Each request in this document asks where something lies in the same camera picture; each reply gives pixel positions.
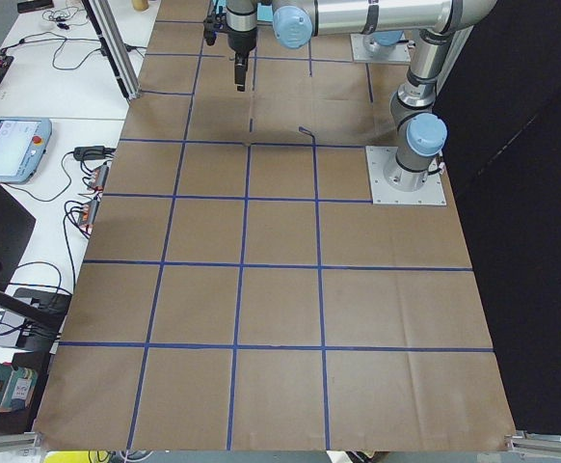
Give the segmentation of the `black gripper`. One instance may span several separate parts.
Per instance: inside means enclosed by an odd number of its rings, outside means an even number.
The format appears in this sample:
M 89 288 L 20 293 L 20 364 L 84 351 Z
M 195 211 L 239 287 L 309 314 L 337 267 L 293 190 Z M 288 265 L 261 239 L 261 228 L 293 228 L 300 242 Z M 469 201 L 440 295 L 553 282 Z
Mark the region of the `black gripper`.
M 228 45 L 234 51 L 234 83 L 237 91 L 246 90 L 250 53 L 255 49 L 255 29 L 236 31 L 228 29 Z

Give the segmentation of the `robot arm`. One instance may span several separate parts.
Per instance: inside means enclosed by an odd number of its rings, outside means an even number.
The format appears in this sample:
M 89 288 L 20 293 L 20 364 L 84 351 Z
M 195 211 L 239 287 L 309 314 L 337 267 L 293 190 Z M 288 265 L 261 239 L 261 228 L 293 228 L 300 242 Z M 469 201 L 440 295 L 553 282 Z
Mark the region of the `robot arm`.
M 385 63 L 401 45 L 405 31 L 414 31 L 406 80 L 390 100 L 399 146 L 383 169 L 387 184 L 413 192 L 435 170 L 447 137 L 443 120 L 433 115 L 437 87 L 455 34 L 486 17 L 492 1 L 471 0 L 353 0 L 271 1 L 277 41 L 298 49 L 322 35 L 347 34 L 357 62 Z

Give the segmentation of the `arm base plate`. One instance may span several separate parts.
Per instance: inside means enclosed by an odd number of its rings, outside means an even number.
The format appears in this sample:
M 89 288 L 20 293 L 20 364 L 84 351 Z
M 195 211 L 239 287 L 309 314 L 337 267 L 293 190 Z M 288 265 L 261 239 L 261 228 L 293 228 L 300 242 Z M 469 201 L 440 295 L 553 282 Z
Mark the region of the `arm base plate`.
M 433 160 L 426 171 L 403 169 L 397 147 L 366 146 L 371 199 L 374 205 L 446 206 L 441 173 Z
M 407 65 L 411 60 L 409 48 L 413 42 L 402 31 L 352 34 L 350 38 L 354 62 Z

